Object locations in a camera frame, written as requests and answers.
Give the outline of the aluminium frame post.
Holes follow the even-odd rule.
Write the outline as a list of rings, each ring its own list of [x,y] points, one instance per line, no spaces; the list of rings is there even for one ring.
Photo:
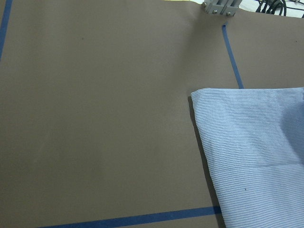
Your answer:
[[[207,14],[232,17],[239,9],[241,2],[242,0],[204,0],[202,7]]]

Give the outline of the blue striped button shirt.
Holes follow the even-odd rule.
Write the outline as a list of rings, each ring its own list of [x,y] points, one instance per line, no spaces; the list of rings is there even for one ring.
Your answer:
[[[205,88],[191,99],[226,227],[303,227],[303,88]]]

